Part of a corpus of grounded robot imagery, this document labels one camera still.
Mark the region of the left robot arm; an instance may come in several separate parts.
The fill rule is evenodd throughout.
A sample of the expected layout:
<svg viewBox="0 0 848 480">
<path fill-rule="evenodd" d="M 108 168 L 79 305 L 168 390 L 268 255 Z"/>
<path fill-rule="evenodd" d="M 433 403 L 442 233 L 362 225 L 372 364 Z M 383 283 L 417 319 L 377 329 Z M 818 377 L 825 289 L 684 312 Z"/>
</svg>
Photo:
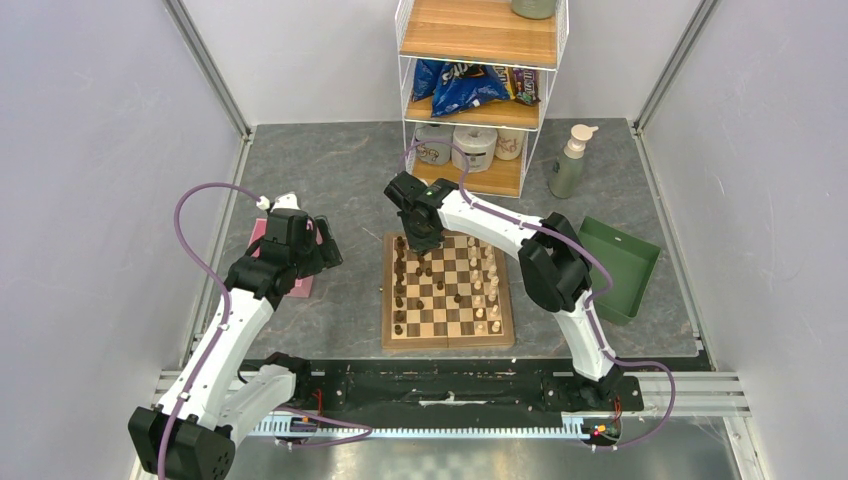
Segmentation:
<svg viewBox="0 0 848 480">
<path fill-rule="evenodd" d="M 237 446 L 275 407 L 311 401 L 309 361 L 280 352 L 237 393 L 228 390 L 250 344 L 296 281 L 342 262 L 325 217 L 282 207 L 268 212 L 263 236 L 230 266 L 213 321 L 186 368 L 155 406 L 130 417 L 145 471 L 161 479 L 223 479 Z"/>
</svg>

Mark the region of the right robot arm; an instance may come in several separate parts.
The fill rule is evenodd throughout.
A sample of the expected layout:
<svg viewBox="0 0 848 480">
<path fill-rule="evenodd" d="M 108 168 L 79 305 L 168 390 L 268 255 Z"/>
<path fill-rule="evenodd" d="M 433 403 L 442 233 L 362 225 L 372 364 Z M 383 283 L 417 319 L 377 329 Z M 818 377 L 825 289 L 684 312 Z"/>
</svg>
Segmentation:
<svg viewBox="0 0 848 480">
<path fill-rule="evenodd" d="M 406 243 L 425 254 L 449 232 L 482 240 L 517 260 L 529 298 L 552 313 L 572 354 L 577 398 L 588 408 L 612 402 L 623 377 L 591 303 L 591 257 L 561 214 L 523 215 L 484 201 L 458 184 L 432 184 L 407 172 L 385 187 L 397 207 Z"/>
</svg>

